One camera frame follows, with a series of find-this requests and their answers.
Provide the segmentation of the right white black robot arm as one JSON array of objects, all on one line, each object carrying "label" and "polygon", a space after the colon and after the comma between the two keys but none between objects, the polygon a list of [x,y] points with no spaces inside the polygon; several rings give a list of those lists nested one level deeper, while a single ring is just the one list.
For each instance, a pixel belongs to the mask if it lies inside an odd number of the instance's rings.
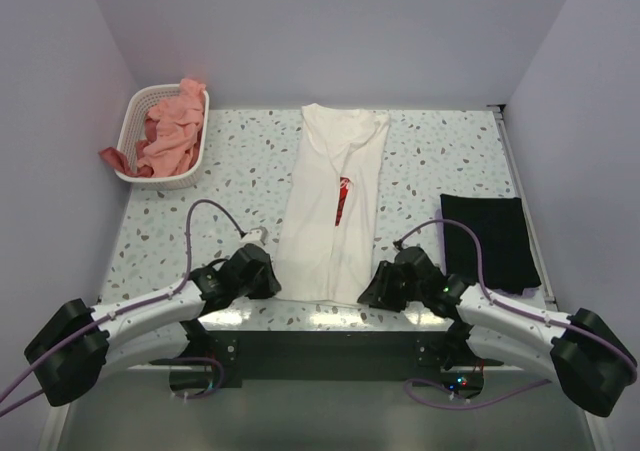
[{"label": "right white black robot arm", "polygon": [[611,415],[637,379],[637,362],[595,312],[553,312],[495,296],[445,275],[419,247],[379,264],[359,303],[394,312],[420,302],[451,320],[444,352],[459,364],[474,357],[532,372],[558,385],[581,409]]}]

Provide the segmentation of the white t-shirt red print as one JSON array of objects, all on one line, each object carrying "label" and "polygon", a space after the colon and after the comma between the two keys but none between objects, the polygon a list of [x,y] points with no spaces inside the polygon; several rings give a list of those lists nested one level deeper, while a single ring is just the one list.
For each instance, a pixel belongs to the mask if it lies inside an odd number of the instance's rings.
[{"label": "white t-shirt red print", "polygon": [[379,177],[390,117],[302,107],[274,271],[277,296],[353,305],[372,278]]}]

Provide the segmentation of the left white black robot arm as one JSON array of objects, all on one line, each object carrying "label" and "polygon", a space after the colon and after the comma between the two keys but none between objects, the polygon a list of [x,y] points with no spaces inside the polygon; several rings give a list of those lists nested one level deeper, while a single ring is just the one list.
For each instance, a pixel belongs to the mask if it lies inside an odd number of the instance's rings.
[{"label": "left white black robot arm", "polygon": [[86,394],[100,379],[149,361],[200,361],[207,339],[200,317],[235,299],[269,299],[281,289],[270,255],[246,244],[230,258],[190,271],[183,280],[130,301],[63,304],[27,345],[25,358],[53,407]]}]

